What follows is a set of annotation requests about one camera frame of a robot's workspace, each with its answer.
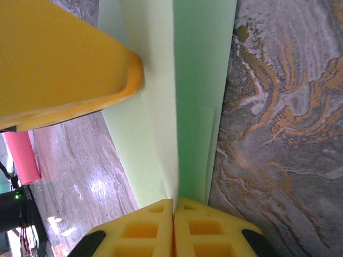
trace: pink container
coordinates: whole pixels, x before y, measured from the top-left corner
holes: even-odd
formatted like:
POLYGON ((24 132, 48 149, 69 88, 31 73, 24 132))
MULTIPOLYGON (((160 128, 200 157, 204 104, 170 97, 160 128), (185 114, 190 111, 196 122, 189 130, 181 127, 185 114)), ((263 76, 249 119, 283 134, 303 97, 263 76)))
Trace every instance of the pink container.
POLYGON ((39 180, 41 175, 37 168, 28 132, 6 132, 4 135, 21 183, 28 185, 39 180))

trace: green sheet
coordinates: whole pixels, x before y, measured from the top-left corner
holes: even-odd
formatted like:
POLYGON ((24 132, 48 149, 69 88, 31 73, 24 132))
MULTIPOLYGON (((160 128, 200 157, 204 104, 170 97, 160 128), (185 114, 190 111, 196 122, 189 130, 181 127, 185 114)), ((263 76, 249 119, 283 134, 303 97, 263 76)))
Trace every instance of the green sheet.
POLYGON ((118 1, 100 1, 98 27, 142 58, 145 83, 138 95, 104 110, 103 115, 138 206, 165 198, 176 201, 173 3, 124 0, 121 10, 124 16, 118 1))
POLYGON ((178 147, 180 151, 180 196, 190 197, 190 188, 198 188, 195 200, 208 202, 212 181, 215 149, 221 107, 226 83, 231 38, 236 11, 236 0, 174 0, 174 47, 177 91, 178 147), (189 110, 184 103, 197 106, 192 115, 199 118, 187 120, 189 110), (202 111, 213 110, 213 119, 202 111), (187 140, 187 135, 196 133, 187 140), (197 149, 198 140, 210 137, 210 148, 205 154, 180 149, 197 149), (206 169, 198 164, 207 160, 206 169))
POLYGON ((144 64, 141 92, 103 111, 139 207, 176 203, 179 192, 208 201, 235 8, 236 0, 122 0, 121 9, 100 1, 98 27, 144 64))

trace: yellow plastic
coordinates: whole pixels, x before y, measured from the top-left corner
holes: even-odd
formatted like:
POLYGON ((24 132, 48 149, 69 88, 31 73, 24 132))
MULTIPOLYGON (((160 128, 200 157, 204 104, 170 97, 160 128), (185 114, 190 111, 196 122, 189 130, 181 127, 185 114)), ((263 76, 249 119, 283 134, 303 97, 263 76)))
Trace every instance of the yellow plastic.
POLYGON ((92 257, 170 257, 173 201, 165 199, 94 228, 106 237, 92 257))
POLYGON ((255 225, 187 198, 177 202, 174 231, 177 257, 256 257, 242 234, 255 225))
POLYGON ((47 0, 0 2, 0 130, 62 122, 140 89, 139 57, 47 0))
POLYGON ((257 257, 242 230, 258 227, 202 203, 161 200, 94 228, 104 240, 93 257, 257 257))

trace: yellow foam block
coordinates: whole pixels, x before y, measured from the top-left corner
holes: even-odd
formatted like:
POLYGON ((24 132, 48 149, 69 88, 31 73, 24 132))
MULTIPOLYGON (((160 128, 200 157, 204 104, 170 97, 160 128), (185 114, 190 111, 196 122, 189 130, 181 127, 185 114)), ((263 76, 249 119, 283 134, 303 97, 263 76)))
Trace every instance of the yellow foam block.
POLYGON ((257 257, 243 231, 257 234, 252 240, 262 246, 258 227, 186 198, 179 198, 173 216, 172 205, 172 199, 161 200, 97 226, 70 257, 257 257), (95 235, 97 232, 106 235, 102 234, 102 239, 95 235), (91 235, 93 239, 85 243, 91 235))
POLYGON ((1 1, 0 35, 0 130, 61 122, 140 87, 133 52, 47 0, 1 1))
POLYGON ((173 201, 161 200, 94 228, 106 237, 93 257, 170 257, 173 242, 173 201))
POLYGON ((179 198, 174 230, 179 257, 256 257, 242 230, 255 225, 187 198, 179 198))

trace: foam block hole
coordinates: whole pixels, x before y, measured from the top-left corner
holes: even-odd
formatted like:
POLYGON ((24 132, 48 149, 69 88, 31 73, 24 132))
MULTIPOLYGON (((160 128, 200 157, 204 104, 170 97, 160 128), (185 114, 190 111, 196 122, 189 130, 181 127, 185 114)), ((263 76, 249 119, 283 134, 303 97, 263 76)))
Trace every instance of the foam block hole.
POLYGON ((129 224, 123 233, 124 238, 156 238, 158 223, 134 222, 129 224))
POLYGON ((223 234, 219 222, 212 220, 192 220, 189 221, 189 231, 191 235, 218 235, 223 234))
POLYGON ((230 244, 194 244, 196 257, 237 257, 230 244))
POLYGON ((152 257, 153 252, 150 246, 118 246, 113 257, 152 257))

